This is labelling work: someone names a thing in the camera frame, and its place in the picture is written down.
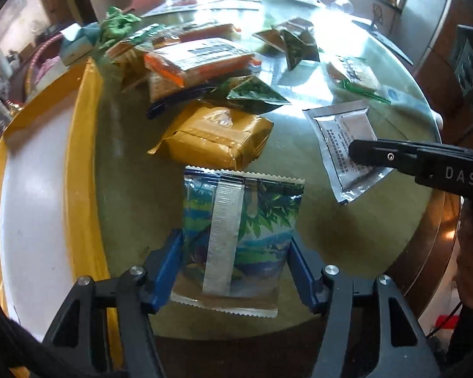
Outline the printed paper placemat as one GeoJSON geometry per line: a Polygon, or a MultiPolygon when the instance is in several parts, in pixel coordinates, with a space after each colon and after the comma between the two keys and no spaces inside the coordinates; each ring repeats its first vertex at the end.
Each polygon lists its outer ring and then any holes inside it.
{"type": "Polygon", "coordinates": [[[261,0],[166,0],[142,15],[143,18],[198,10],[249,9],[258,10],[261,0]]]}

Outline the silver foil sachet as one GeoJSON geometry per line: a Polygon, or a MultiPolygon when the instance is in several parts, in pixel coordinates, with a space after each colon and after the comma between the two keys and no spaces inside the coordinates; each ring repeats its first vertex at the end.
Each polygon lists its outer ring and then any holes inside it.
{"type": "Polygon", "coordinates": [[[392,172],[389,167],[355,163],[348,148],[355,140],[377,139],[368,118],[368,101],[350,101],[304,111],[318,138],[318,146],[333,195],[348,204],[392,172]]]}

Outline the orange cracker pack front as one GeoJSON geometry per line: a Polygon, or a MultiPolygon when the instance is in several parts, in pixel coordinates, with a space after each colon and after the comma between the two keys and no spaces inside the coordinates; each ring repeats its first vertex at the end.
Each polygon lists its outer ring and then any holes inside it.
{"type": "Polygon", "coordinates": [[[244,69],[253,50],[222,37],[210,37],[154,49],[144,55],[144,66],[179,87],[244,69]]]}

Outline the green crumpled plastic bag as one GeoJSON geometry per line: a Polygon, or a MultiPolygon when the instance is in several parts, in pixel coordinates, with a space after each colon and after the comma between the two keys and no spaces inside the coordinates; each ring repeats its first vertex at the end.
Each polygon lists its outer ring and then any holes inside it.
{"type": "Polygon", "coordinates": [[[132,13],[111,6],[100,23],[99,49],[109,49],[137,29],[142,19],[132,13]]]}

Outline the blue green leaf snack pouch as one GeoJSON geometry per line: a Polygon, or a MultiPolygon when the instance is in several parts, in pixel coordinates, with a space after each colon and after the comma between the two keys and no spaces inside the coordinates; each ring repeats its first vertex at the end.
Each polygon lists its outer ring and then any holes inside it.
{"type": "Polygon", "coordinates": [[[275,318],[304,187],[299,178],[187,166],[172,301],[275,318]]]}

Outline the yellow rimmed white tray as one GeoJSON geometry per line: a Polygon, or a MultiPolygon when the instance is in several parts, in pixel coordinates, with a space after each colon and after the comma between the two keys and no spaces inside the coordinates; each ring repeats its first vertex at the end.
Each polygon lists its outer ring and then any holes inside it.
{"type": "Polygon", "coordinates": [[[92,60],[36,95],[0,140],[0,357],[34,376],[121,377],[96,207],[92,60]]]}

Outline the pink hula hoop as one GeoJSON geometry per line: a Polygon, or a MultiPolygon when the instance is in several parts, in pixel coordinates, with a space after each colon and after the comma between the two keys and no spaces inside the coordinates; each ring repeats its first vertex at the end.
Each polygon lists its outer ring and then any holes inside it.
{"type": "Polygon", "coordinates": [[[24,76],[24,96],[31,94],[36,86],[36,78],[44,62],[59,55],[63,36],[60,32],[41,43],[30,57],[24,76]]]}

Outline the gold foil snack brick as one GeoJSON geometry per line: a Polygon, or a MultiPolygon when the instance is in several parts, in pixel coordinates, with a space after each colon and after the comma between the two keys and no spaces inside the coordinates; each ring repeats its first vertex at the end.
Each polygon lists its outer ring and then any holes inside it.
{"type": "Polygon", "coordinates": [[[148,153],[184,165],[241,171],[260,157],[272,128],[273,122],[259,115],[191,101],[148,153]]]}

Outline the orange cracker pack rear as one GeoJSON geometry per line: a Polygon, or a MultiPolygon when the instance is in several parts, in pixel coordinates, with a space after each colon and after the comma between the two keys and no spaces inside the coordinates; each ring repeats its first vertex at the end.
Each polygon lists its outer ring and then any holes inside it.
{"type": "Polygon", "coordinates": [[[220,23],[217,21],[199,23],[191,21],[182,25],[168,26],[165,30],[158,32],[152,37],[155,48],[201,40],[213,37],[232,39],[241,31],[240,28],[231,23],[220,23]]]}

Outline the orange cracker pack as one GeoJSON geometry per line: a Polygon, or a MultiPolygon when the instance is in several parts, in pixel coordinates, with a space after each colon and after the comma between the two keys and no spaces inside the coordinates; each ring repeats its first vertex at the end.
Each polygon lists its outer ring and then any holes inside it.
{"type": "Polygon", "coordinates": [[[154,49],[144,55],[144,66],[179,87],[244,69],[253,50],[222,37],[210,37],[154,49]]]}
{"type": "Polygon", "coordinates": [[[220,23],[217,21],[199,23],[191,21],[182,25],[168,26],[165,30],[158,32],[152,37],[155,48],[201,40],[213,37],[232,39],[241,31],[240,28],[231,23],[220,23]]]}

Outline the blue Hokkaido cracker pack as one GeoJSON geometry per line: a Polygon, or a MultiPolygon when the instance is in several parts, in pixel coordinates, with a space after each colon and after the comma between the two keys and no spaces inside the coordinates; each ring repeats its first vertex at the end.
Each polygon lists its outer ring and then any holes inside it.
{"type": "Polygon", "coordinates": [[[219,86],[221,77],[194,80],[187,86],[180,87],[158,73],[151,72],[147,81],[150,105],[146,112],[146,118],[151,120],[160,116],[169,107],[212,92],[219,86]]]}

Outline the round cracker green wrapper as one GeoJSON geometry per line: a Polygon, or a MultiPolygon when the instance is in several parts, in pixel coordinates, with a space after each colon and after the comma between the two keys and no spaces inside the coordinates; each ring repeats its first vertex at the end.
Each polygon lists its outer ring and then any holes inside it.
{"type": "Polygon", "coordinates": [[[332,55],[326,68],[331,79],[340,89],[391,104],[390,99],[380,94],[381,84],[364,60],[358,57],[332,55]]]}

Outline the blue white tissue box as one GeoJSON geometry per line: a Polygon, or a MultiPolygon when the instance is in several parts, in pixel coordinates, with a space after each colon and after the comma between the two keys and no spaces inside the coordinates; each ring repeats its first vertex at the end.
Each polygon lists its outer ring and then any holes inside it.
{"type": "Polygon", "coordinates": [[[101,29],[97,22],[86,26],[73,23],[62,29],[60,34],[62,35],[62,43],[59,57],[65,66],[71,66],[94,49],[100,37],[101,29]]]}

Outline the green triangular snack pack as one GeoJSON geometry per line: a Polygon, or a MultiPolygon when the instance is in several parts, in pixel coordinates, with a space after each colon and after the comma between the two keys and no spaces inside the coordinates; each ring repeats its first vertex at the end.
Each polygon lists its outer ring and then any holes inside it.
{"type": "Polygon", "coordinates": [[[203,96],[213,105],[232,107],[246,113],[262,114],[290,102],[256,76],[228,78],[223,84],[203,96]]]}

